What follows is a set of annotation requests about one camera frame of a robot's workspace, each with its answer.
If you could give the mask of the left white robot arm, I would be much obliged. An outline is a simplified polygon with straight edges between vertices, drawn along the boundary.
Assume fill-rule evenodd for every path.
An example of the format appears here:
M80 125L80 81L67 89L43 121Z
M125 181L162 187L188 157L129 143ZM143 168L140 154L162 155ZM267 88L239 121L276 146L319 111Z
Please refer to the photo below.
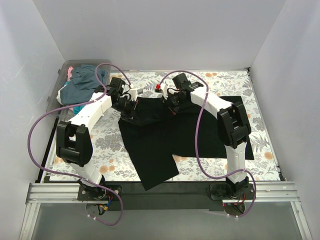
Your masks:
M72 117L61 121L56 128L56 155L71 166L80 176L78 183L95 200L106 197L105 178L91 161L93 145L91 130L104 113L113 108L121 113L130 113L138 94L143 91L130 87L124 90L126 83L113 77L107 86L100 85L92 94L93 103Z

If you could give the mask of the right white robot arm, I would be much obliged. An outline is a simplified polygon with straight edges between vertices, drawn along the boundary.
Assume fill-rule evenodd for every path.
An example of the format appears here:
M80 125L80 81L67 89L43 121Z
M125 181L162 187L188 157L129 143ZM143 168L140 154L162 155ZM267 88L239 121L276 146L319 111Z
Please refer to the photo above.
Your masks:
M232 103L210 92L208 83L200 76L196 82L187 79L186 70L178 70L172 79L175 85L174 93L164 79L156 85L155 91L162 93L163 103L173 114L179 106L190 101L201 107L200 111L207 111L217 120L217 135L222 141L227 159L227 174L223 176L226 184L226 194L237 199L242 196L249 186L246 171L246 147L250 139L251 126L245 106L241 102Z

